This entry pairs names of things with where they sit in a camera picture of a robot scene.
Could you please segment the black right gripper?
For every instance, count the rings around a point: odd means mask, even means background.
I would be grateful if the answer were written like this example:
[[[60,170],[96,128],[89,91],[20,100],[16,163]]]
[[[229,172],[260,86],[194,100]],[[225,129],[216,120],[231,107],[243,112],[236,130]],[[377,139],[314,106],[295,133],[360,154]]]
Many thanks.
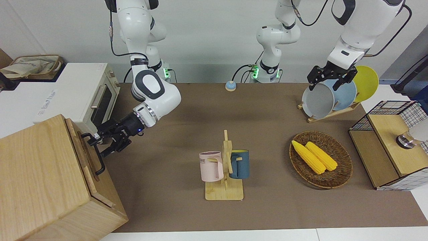
[[[103,138],[111,138],[112,143],[105,150],[100,152],[102,158],[110,155],[113,152],[121,152],[130,145],[130,136],[142,133],[145,126],[135,113],[129,113],[119,122],[109,119],[98,127],[98,133],[88,133],[90,146],[103,144]]]

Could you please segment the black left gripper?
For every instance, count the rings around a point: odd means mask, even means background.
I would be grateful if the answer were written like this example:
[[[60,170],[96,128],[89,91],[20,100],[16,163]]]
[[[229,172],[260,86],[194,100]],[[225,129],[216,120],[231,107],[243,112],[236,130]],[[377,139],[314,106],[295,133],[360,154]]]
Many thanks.
[[[314,66],[308,74],[309,90],[312,91],[316,84],[327,79],[336,79],[333,90],[337,91],[341,85],[350,83],[357,74],[356,67],[345,70],[337,65],[327,62],[325,67]]]

